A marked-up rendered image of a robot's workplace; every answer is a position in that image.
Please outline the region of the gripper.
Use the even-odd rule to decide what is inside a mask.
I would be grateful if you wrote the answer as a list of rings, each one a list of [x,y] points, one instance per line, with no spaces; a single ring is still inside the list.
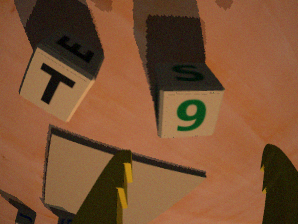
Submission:
[[[266,144],[260,171],[266,194],[262,224],[298,224],[298,171],[292,162],[279,147]],[[127,183],[131,182],[132,152],[120,150],[103,169],[71,224],[123,224]]]

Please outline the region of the tan flat mat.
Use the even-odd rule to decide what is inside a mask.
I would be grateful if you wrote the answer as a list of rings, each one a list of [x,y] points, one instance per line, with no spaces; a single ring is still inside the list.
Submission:
[[[76,214],[116,151],[53,130],[44,205]],[[123,224],[148,224],[207,177],[132,156]]]

